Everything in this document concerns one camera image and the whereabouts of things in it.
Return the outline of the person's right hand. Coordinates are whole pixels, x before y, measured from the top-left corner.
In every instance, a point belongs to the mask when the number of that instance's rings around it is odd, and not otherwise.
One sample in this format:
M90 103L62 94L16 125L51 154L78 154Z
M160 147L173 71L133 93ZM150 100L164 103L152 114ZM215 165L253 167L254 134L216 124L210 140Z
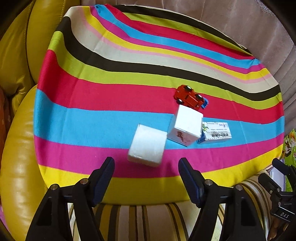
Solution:
M275 238L277 233L278 233L278 229L280 228L280 226L283 224L283 220L279 219L279 218L275 218L271 224L269 233L268 233L268 237L267 240L270 241L271 239Z

